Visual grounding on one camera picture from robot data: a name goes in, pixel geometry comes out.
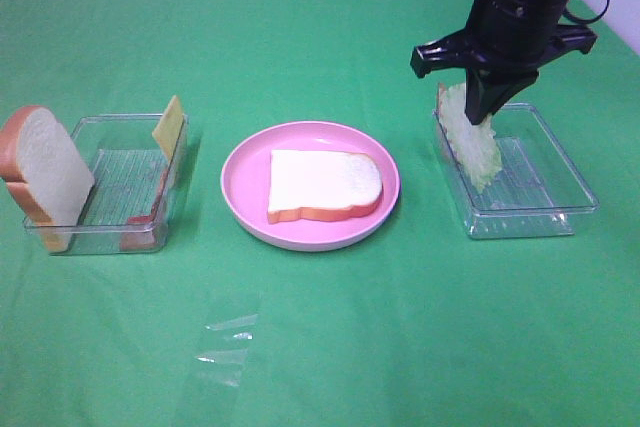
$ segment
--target clear plastic container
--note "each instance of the clear plastic container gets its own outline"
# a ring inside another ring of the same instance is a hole
[[[77,225],[37,226],[37,235],[72,234],[63,255],[154,252],[167,240],[170,206],[187,141],[182,123],[171,163],[151,136],[162,114],[82,118],[71,133],[95,184]]]
[[[492,119],[503,168],[482,193],[455,160],[437,112],[435,118],[443,169],[471,238],[572,235],[574,214],[597,209],[596,196],[532,105],[507,104]]]

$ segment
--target pink plate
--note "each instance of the pink plate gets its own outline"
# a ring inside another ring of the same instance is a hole
[[[366,217],[339,222],[296,220],[267,222],[273,149],[337,150],[370,155],[382,175],[382,201]],[[354,244],[386,219],[400,193],[400,175],[389,152],[376,140],[346,125],[303,121],[280,124],[252,135],[227,158],[220,185],[240,224],[270,244],[307,252],[334,250]]]

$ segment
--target green tablecloth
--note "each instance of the green tablecloth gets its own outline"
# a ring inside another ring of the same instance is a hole
[[[640,425],[640,60],[600,23],[517,97],[600,210],[573,237],[472,241],[432,146],[436,84],[462,73],[408,65],[471,1],[0,0],[1,122],[172,94],[190,115],[158,253],[48,256],[1,189],[0,424]],[[306,119],[375,137],[402,177],[388,222],[339,251],[255,239],[219,189],[240,141]]]

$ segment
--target plastic tray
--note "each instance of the plastic tray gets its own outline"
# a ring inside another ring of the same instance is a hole
[[[78,225],[37,226],[27,232],[72,234],[61,254],[153,252],[167,239],[176,177],[182,162],[187,121],[168,164],[151,132],[162,114],[114,114],[82,118],[71,134],[95,177]]]
[[[571,235],[574,214],[598,200],[558,139],[530,104],[507,104],[492,119],[502,171],[482,193],[455,160],[437,112],[443,168],[467,234],[473,239]]]

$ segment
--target yellow cheese slice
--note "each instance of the yellow cheese slice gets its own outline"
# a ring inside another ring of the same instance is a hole
[[[169,163],[173,158],[173,152],[176,150],[183,121],[184,111],[182,110],[180,99],[177,95],[174,95],[158,121],[158,125],[151,133]]]

